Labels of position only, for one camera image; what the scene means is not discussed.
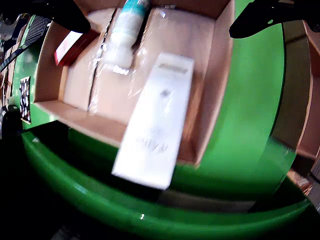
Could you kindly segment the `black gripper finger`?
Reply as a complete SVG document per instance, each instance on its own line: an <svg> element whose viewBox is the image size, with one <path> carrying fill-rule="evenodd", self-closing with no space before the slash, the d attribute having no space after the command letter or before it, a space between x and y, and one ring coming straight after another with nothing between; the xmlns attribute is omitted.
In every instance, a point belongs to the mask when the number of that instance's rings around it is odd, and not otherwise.
<svg viewBox="0 0 320 240"><path fill-rule="evenodd" d="M255 0L250 2L229 28L233 39L253 36L276 24L304 20L309 28L320 31L320 2L318 0Z"/></svg>
<svg viewBox="0 0 320 240"><path fill-rule="evenodd" d="M2 0L0 20L12 25L21 14L37 15L62 27L86 34L91 24L73 0Z"/></svg>

